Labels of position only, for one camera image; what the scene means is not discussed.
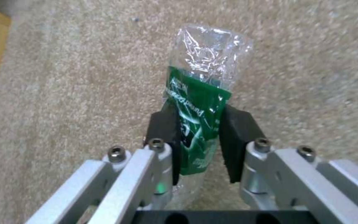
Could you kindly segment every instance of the transparent plastic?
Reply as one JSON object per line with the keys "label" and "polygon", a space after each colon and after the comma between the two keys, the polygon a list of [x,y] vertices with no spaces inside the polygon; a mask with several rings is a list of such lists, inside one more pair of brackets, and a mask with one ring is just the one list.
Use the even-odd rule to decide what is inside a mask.
{"label": "transparent plastic", "polygon": [[188,70],[204,83],[231,90],[241,76],[237,67],[247,62],[251,50],[252,41],[242,34],[187,24],[176,35],[169,65]]}
{"label": "transparent plastic", "polygon": [[[252,41],[242,34],[187,24],[176,35],[169,66],[183,69],[187,76],[196,80],[230,91],[241,76],[238,72],[239,66],[247,64],[251,51]],[[209,153],[212,155],[218,138],[213,140],[216,143],[212,144],[215,147],[211,149],[212,153]],[[204,175],[205,172],[180,175],[178,185],[173,188],[173,199],[166,208],[183,209],[189,206],[199,195]]]}

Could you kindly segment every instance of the green label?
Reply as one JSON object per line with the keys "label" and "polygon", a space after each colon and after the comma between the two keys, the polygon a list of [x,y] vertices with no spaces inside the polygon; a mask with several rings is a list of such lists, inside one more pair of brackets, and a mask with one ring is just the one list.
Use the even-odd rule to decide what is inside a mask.
{"label": "green label", "polygon": [[217,148],[220,116],[231,93],[171,66],[165,93],[166,103],[175,104],[180,116],[181,174],[201,173]]}

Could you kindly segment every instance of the beige carpet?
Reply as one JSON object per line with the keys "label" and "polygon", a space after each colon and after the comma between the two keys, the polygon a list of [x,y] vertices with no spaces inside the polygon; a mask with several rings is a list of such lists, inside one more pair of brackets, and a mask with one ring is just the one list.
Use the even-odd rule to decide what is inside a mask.
{"label": "beige carpet", "polygon": [[[247,34],[231,104],[278,147],[358,164],[358,0],[0,0],[12,16],[0,71],[0,223],[21,223],[113,144],[141,145],[184,23]],[[132,21],[138,17],[139,22]],[[246,208],[221,153],[192,209]]]}

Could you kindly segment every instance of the hex socket screw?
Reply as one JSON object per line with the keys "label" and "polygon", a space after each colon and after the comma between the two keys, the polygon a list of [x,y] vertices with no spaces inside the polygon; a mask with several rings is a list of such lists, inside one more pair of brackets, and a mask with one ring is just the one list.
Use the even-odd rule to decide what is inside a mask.
{"label": "hex socket screw", "polygon": [[108,160],[111,163],[119,163],[126,159],[125,149],[122,146],[113,146],[107,151]]}
{"label": "hex socket screw", "polygon": [[160,138],[152,138],[149,141],[149,148],[157,153],[161,153],[164,151],[164,140]]}
{"label": "hex socket screw", "polygon": [[300,156],[302,156],[304,159],[306,159],[306,161],[308,161],[309,163],[314,161],[314,159],[316,158],[316,154],[317,154],[316,151],[312,147],[305,146],[305,145],[298,146],[296,151]]}
{"label": "hex socket screw", "polygon": [[267,138],[257,138],[255,139],[255,149],[260,153],[268,153],[270,152],[270,147],[272,143]]}

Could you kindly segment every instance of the green light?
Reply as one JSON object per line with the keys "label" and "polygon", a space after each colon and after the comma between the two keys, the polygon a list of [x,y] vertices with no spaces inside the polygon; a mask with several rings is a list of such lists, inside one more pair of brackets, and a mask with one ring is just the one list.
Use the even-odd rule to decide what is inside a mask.
{"label": "green light", "polygon": [[158,194],[162,194],[162,193],[165,193],[167,190],[165,189],[165,185],[163,183],[158,183],[157,184],[157,187],[156,187],[156,192]]}

